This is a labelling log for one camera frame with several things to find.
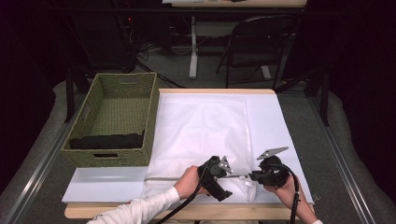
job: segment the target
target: wicker basket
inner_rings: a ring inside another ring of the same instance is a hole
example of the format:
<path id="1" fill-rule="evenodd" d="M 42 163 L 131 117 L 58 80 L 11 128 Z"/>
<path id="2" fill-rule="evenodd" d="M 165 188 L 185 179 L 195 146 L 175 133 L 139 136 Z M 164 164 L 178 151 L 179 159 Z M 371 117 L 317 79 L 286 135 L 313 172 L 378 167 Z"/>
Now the wicker basket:
<path id="1" fill-rule="evenodd" d="M 62 153 L 77 167 L 149 165 L 159 97 L 155 73 L 97 74 Z M 141 148 L 72 149 L 69 144 L 84 136 L 143 131 Z"/>

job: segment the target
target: black chair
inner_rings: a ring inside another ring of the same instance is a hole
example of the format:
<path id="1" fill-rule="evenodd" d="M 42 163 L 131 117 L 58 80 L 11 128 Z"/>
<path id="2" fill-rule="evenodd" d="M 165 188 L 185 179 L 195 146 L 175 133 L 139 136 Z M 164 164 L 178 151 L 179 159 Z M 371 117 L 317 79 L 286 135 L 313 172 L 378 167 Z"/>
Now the black chair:
<path id="1" fill-rule="evenodd" d="M 227 65 L 226 88 L 230 83 L 230 67 L 257 67 L 276 65 L 273 89 L 276 87 L 284 42 L 297 29 L 298 19 L 292 16 L 260 16 L 239 22 L 230 35 L 216 73 Z"/>

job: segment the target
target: desk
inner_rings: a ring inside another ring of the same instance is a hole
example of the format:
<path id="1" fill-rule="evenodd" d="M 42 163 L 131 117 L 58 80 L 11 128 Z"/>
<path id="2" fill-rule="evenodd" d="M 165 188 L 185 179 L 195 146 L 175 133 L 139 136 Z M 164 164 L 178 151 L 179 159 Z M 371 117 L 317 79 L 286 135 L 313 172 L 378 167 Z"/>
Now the desk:
<path id="1" fill-rule="evenodd" d="M 220 93 L 220 94 L 245 94 L 254 100 L 247 101 L 247 117 L 250 118 L 248 123 L 251 129 L 250 138 L 252 139 L 253 157 L 257 158 L 264 148 L 272 148 L 275 146 L 289 146 L 290 149 L 285 151 L 287 156 L 279 155 L 279 158 L 300 177 L 302 187 L 304 189 L 307 200 L 312 203 L 312 197 L 304 178 L 304 173 L 298 161 L 293 143 L 291 141 L 289 131 L 285 121 L 275 122 L 274 115 L 280 115 L 282 112 L 278 104 L 277 98 L 273 91 L 270 90 L 238 90 L 238 89 L 162 89 L 163 93 Z M 270 97 L 271 101 L 263 102 L 262 98 Z M 252 169 L 257 169 L 258 161 L 254 160 Z M 257 185 L 259 193 L 252 203 L 213 203 L 213 204 L 197 204 L 191 203 L 172 219 L 239 219 L 239 220 L 263 220 L 263 219 L 282 219 L 290 218 L 290 210 L 286 208 L 280 201 L 273 201 L 276 196 L 272 193 L 262 190 L 262 186 Z M 120 203 L 101 203 L 101 202 L 75 202 L 67 205 L 65 215 L 69 218 L 91 218 L 101 212 L 113 209 Z M 156 218 L 165 216 L 166 211 Z"/>
<path id="2" fill-rule="evenodd" d="M 205 0 L 203 3 L 173 3 L 173 7 L 295 7 L 304 8 L 307 0 L 246 0 L 241 2 Z M 196 48 L 196 20 L 191 19 L 191 63 L 190 78 L 196 79 L 198 54 Z"/>

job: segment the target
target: hand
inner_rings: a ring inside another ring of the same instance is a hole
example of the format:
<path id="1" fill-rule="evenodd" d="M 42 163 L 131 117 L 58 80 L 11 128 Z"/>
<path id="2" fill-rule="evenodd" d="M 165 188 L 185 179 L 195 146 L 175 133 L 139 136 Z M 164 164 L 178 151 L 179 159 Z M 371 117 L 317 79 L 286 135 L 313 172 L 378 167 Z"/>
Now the hand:
<path id="1" fill-rule="evenodd" d="M 292 208 L 293 198 L 295 194 L 294 179 L 292 175 L 289 175 L 286 184 L 281 188 L 272 187 L 272 186 L 264 186 L 264 188 L 270 192 L 273 192 L 279 198 L 279 200 L 283 204 L 285 204 L 289 209 Z M 303 189 L 301 188 L 300 185 L 300 181 L 299 181 L 299 191 L 300 191 L 300 196 L 299 196 L 300 201 L 297 205 L 296 215 L 304 223 L 314 223 L 316 220 L 318 220 L 318 218 L 315 216 L 308 202 L 306 201 Z"/>
<path id="2" fill-rule="evenodd" d="M 174 185 L 180 200 L 190 197 L 190 195 L 192 195 L 197 188 L 198 182 L 198 167 L 191 166 L 187 168 L 181 178 Z M 200 188 L 197 194 L 209 195 L 209 192 L 205 188 Z"/>

